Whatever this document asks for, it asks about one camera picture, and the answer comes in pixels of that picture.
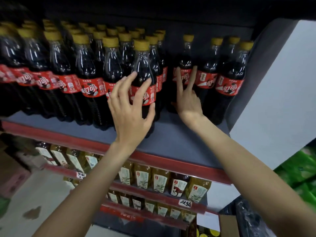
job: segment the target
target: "red price rail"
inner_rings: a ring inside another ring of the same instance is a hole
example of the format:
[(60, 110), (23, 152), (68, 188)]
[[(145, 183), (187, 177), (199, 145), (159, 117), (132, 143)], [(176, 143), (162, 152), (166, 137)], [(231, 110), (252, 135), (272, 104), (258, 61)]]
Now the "red price rail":
[[(82, 151), (104, 154), (115, 140), (111, 127), (101, 131), (93, 126), (79, 126), (45, 119), (40, 115), (27, 116), (23, 112), (2, 119), (7, 133), (39, 141), (63, 145)], [(226, 122), (218, 126), (229, 133)], [(176, 114), (161, 112), (155, 131), (144, 139), (130, 156), (130, 160), (176, 173), (195, 176), (223, 184), (232, 184), (214, 154), (189, 130)]]
[[(82, 174), (74, 170), (69, 170), (63, 167), (53, 166), (50, 164), (45, 164), (44, 168), (54, 173), (67, 176), (73, 179), (82, 179)], [(153, 200), (160, 203), (165, 203), (167, 205), (175, 206), (175, 207), (185, 209), (188, 211), (192, 211), (194, 213), (204, 214), (205, 211), (207, 210), (207, 205), (204, 205), (202, 203), (195, 203), (195, 202), (189, 201), (191, 203), (191, 207), (185, 207), (184, 205), (179, 205), (179, 202), (182, 200), (182, 198), (171, 197), (163, 193), (148, 191), (148, 190), (138, 188), (136, 186), (132, 186), (128, 184), (113, 182), (110, 188), (111, 190), (114, 190), (114, 191), (120, 191), (129, 195), (135, 195), (147, 200)]]
[[(106, 200), (102, 205), (109, 207), (109, 209), (119, 211), (121, 213), (125, 213), (125, 214), (132, 215), (135, 217), (150, 219), (150, 220), (153, 220), (153, 221), (156, 221), (156, 222), (159, 222), (171, 227), (176, 227), (183, 230), (186, 230), (186, 228), (188, 227), (188, 223), (184, 222), (183, 220), (175, 220), (175, 219), (172, 219), (171, 217), (163, 217), (161, 215), (153, 214), (146, 210), (137, 210), (137, 209), (127, 207), (122, 204), (111, 202), (109, 200)], [(101, 211), (111, 214), (111, 211), (105, 208), (102, 209), (102, 207), (101, 207)]]

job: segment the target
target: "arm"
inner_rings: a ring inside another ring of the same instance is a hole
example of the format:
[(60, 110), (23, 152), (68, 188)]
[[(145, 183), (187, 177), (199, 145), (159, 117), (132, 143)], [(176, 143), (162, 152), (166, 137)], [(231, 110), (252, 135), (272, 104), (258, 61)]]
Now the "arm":
[(315, 236), (316, 214), (269, 167), (211, 123), (192, 87), (194, 67), (186, 90), (177, 69), (177, 111), (218, 158), (237, 190), (281, 236)]
[(146, 81), (135, 94), (133, 105), (128, 89), (137, 73), (116, 83), (108, 100), (117, 137), (101, 161), (42, 223), (34, 237), (85, 236), (94, 213), (100, 208), (111, 183), (123, 163), (149, 131), (155, 116), (151, 104), (146, 119), (142, 118), (143, 96), (151, 81)]

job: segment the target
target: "handwritten price tag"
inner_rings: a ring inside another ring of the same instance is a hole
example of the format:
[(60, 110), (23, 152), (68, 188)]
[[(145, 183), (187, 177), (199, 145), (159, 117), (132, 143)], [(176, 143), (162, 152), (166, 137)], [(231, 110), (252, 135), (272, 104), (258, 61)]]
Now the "handwritten price tag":
[(183, 207), (187, 207), (187, 208), (191, 208), (192, 201), (180, 199), (178, 205), (183, 206)]
[(85, 174), (85, 173), (77, 172), (77, 178), (78, 178), (78, 179), (84, 179), (85, 177), (86, 177), (86, 174)]

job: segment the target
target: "hand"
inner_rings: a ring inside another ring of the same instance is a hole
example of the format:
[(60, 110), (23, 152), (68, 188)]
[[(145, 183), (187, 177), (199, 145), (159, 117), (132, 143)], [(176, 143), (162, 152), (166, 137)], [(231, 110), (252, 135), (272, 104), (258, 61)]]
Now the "hand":
[(194, 130), (200, 119), (204, 117), (201, 107), (201, 101), (192, 90), (197, 73), (197, 66), (193, 67), (188, 86), (183, 90), (180, 68), (177, 67), (177, 112), (181, 120), (190, 129)]
[(145, 138), (155, 117), (155, 103), (152, 103), (146, 119), (142, 118), (143, 96), (151, 84), (150, 78), (138, 89), (133, 104), (130, 104), (128, 90), (136, 76), (137, 72), (134, 71), (128, 77), (119, 80), (107, 101), (117, 133), (114, 142), (129, 155)]

